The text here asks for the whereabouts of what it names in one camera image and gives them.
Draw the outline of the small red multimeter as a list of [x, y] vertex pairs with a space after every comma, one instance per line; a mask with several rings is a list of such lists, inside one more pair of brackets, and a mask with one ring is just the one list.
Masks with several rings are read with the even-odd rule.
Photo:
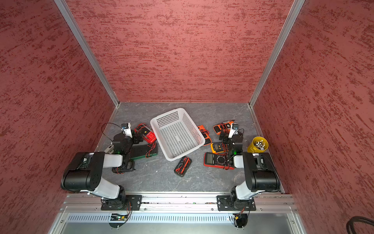
[[137, 135], [140, 135], [148, 144], [153, 144], [156, 142], [156, 136], [154, 132], [145, 123], [139, 124], [134, 131]]

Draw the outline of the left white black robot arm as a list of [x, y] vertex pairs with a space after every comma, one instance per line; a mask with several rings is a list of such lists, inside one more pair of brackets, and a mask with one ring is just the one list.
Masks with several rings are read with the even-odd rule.
[[73, 193], [83, 193], [101, 198], [102, 210], [132, 210], [132, 199], [126, 198], [123, 186], [113, 184], [102, 177], [104, 168], [115, 174], [134, 171], [131, 148], [143, 141], [143, 137], [131, 133], [114, 136], [110, 148], [104, 152], [78, 152], [67, 166], [61, 179], [61, 188]]

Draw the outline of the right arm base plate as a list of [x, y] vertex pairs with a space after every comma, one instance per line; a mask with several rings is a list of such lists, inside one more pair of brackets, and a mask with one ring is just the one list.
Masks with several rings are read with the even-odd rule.
[[231, 196], [217, 196], [217, 207], [219, 211], [256, 211], [253, 199], [238, 200]]

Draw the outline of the large red black multimeter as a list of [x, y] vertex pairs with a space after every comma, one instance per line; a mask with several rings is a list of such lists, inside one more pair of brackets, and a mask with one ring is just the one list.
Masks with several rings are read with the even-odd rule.
[[221, 168], [224, 170], [233, 170], [234, 167], [230, 165], [229, 160], [226, 155], [223, 154], [214, 154], [214, 153], [205, 153], [204, 155], [204, 166]]

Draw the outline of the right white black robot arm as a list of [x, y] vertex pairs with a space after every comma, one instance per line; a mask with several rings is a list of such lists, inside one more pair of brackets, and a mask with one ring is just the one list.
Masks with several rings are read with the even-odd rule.
[[231, 129], [223, 135], [223, 144], [228, 150], [224, 169], [244, 169], [244, 182], [231, 190], [230, 206], [239, 209], [261, 193], [280, 191], [280, 180], [268, 153], [243, 151], [243, 133], [239, 130]]

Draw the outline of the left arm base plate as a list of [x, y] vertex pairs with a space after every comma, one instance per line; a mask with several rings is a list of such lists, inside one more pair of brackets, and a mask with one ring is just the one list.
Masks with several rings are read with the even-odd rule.
[[125, 199], [102, 199], [102, 211], [139, 211], [141, 195], [127, 195]]

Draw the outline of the small black multimeter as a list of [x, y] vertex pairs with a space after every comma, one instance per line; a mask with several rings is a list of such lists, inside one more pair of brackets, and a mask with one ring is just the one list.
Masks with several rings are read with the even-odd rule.
[[119, 167], [113, 167], [112, 172], [115, 174], [124, 174], [126, 172], [133, 172], [136, 169], [134, 168], [134, 161], [129, 160], [127, 163], [123, 163]]

